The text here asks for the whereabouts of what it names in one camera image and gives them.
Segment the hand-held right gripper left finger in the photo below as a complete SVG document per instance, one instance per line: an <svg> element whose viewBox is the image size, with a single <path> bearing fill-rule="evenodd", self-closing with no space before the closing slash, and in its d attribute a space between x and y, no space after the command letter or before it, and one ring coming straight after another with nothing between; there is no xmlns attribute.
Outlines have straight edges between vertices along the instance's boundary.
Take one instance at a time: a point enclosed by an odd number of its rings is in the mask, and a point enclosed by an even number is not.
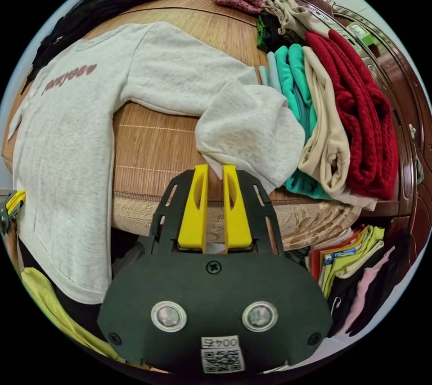
<svg viewBox="0 0 432 385"><path fill-rule="evenodd" d="M208 176L208 164L195 167L178 236L182 249L206 251Z"/></svg>

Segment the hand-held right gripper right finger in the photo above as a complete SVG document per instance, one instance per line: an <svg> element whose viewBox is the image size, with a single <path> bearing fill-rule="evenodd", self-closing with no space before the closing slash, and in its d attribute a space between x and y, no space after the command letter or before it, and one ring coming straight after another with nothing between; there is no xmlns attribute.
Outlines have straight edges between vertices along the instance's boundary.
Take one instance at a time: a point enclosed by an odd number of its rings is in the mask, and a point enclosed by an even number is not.
<svg viewBox="0 0 432 385"><path fill-rule="evenodd" d="M252 235L234 165L223 166L223 197L225 251L248 249L252 244Z"/></svg>

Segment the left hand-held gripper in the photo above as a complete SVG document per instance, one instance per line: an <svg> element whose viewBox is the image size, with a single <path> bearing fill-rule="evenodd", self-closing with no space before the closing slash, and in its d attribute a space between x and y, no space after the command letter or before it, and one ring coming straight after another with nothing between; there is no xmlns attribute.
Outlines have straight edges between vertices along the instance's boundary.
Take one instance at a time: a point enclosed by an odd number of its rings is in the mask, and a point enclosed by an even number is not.
<svg viewBox="0 0 432 385"><path fill-rule="evenodd" d="M26 192L13 190L9 193L6 202L0 206L0 234L5 237L8 233L10 223L16 218L18 210L23 206Z"/></svg>

